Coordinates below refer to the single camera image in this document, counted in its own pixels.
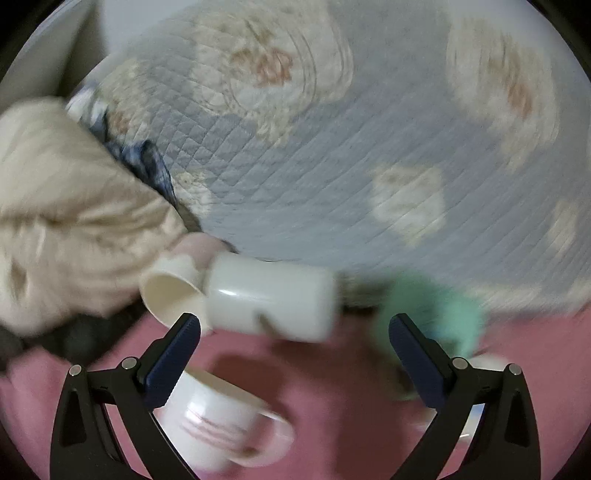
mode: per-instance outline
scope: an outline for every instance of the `white cup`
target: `white cup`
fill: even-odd
[[[191,255],[163,256],[142,276],[147,309],[167,327],[185,312],[202,335],[220,328],[288,340],[322,342],[337,314],[337,279],[325,268],[266,262],[218,252],[209,270]]]
[[[199,319],[204,336],[212,327],[207,321],[203,279],[204,272],[195,267],[191,256],[164,256],[142,275],[139,292],[160,323],[170,328],[183,313],[192,313]]]
[[[205,294],[207,319],[215,328],[322,342],[333,330],[337,279],[325,268],[269,262],[218,253]]]
[[[259,416],[274,423],[261,450],[245,449]],[[262,399],[202,370],[185,370],[157,419],[179,455],[195,471],[222,472],[232,463],[265,466],[285,456],[291,424]]]

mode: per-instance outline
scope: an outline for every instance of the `green cloth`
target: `green cloth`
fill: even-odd
[[[397,274],[384,298],[370,337],[378,351],[396,362],[398,357],[390,345],[388,325],[398,313],[406,313],[450,357],[468,358],[478,347],[485,316],[477,300],[411,271]]]

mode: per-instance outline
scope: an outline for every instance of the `floral pattern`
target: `floral pattern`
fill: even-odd
[[[577,235],[578,216],[579,208],[575,202],[561,199],[554,207],[547,239],[556,258],[563,257],[573,245]]]
[[[212,193],[206,186],[202,172],[184,171],[172,176],[174,193],[189,211],[199,217],[209,213],[213,204]]]
[[[150,137],[149,83],[147,63],[131,58],[99,85],[101,95],[109,104],[109,134],[122,143]]]
[[[487,20],[465,18],[452,26],[447,78],[470,115],[490,122],[502,137],[509,170],[556,139],[560,118],[550,61]]]
[[[261,1],[193,21],[195,100],[254,121],[270,144],[285,142],[298,114],[342,98],[352,81],[349,45],[322,2]]]
[[[378,167],[374,171],[372,213],[408,245],[445,225],[441,170],[437,167]]]

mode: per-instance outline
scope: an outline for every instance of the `beige jacket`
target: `beige jacket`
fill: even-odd
[[[120,166],[55,99],[0,117],[0,323],[20,335],[106,316],[185,233],[174,208]]]

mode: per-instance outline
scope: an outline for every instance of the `pink surface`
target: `pink surface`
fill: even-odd
[[[295,425],[289,454],[264,468],[235,468],[209,479],[387,480],[420,434],[420,405],[394,403],[359,338],[365,320],[347,317],[327,345],[276,342],[220,332],[203,339],[193,365],[253,392]],[[128,355],[139,356],[165,334],[145,318],[95,368],[110,368]],[[550,479],[570,456],[591,420],[591,312],[573,317],[537,318],[495,324],[484,341],[488,352],[519,363],[537,415],[543,478]],[[69,365],[42,350],[15,362],[0,379],[0,407],[15,444],[41,480],[49,478],[53,416]],[[132,467],[147,476],[114,420]],[[459,464],[461,444],[447,473]]]

